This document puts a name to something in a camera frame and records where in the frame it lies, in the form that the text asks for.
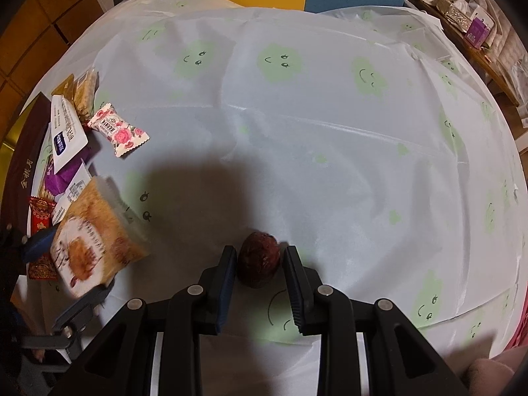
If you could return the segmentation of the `person's hand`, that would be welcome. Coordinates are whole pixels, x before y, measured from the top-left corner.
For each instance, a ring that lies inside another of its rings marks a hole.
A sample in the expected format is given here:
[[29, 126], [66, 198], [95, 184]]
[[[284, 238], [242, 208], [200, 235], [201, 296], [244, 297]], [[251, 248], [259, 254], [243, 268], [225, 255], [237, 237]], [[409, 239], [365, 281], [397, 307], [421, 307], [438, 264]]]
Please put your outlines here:
[[467, 370], [470, 395], [500, 395], [521, 366], [527, 347], [510, 348], [495, 358], [474, 360]]

